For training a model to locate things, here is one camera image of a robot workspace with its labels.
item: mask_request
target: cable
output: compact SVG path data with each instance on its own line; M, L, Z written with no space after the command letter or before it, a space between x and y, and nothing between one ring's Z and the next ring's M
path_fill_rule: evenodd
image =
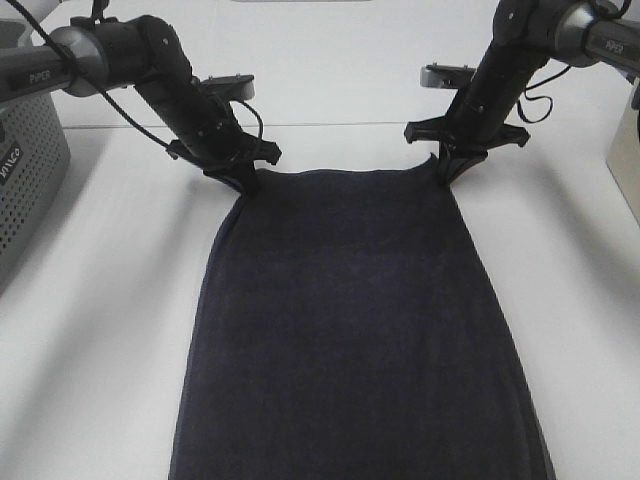
M551 116L551 113L553 112L553 98L548 96L548 95L540 95L537 97L530 97L529 95L527 95L527 92L530 92L531 90L534 90L536 88L542 87L543 85L546 85L547 83L550 83L558 78L560 78L561 76L565 75L569 70L571 70L571 66L568 66L566 68L564 68L562 71L560 71L559 73L556 73L555 75L550 76L549 78L542 80L541 82L535 83L527 88L524 89L524 98L528 101L528 102L537 102L539 100L548 100L549 101L549 110L547 110L547 113L542 116L541 118L539 118L538 120L531 120L529 117L527 117L527 115L524 113L524 108L522 107L522 102L520 100L518 100L517 103L517 109L518 109L518 115L520 116L520 119L522 119L523 122L528 123L529 125L533 125L536 123L540 123L545 121L547 118L549 118Z
M38 35L42 37L45 44L50 47L63 61L64 65L69 68L73 73L78 73L78 66L72 57L67 55L67 53L58 45L53 39L44 31L44 29L40 26L38 21L31 15L29 10L27 10L18 0L6 0L9 5L15 8L20 15L24 17L24 19L31 25L31 27L38 32Z
M253 113L253 116L256 117L256 120L258 121L258 141L256 142L256 146L253 149L253 152L251 154L251 162L253 162L258 156L258 153L260 153L260 147L262 147L262 134L264 133L264 122L262 121L262 118L260 118L260 114L256 111L256 109L253 108L251 105L249 105L247 102L245 102L244 100L234 100L234 101L242 105L251 113Z

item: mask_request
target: black robotic arm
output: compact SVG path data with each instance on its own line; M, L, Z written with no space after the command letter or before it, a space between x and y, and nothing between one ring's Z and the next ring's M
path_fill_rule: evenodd
M133 85L178 140L168 152L201 168L205 175L254 194L259 186L253 162L275 164L275 143L244 132L231 101L244 102L252 76L193 75L174 29L152 16L129 22L74 18L54 30L55 45L0 51L0 107L33 95L64 89L84 97Z
M575 67L604 61L640 76L640 24L604 18L593 3L501 0L493 40L476 71L431 69L445 87L457 88L458 93L443 117L409 123L405 137L409 143L439 142L440 183L448 184L482 162L492 148L527 143L530 137L524 128L504 121L533 74L549 59Z

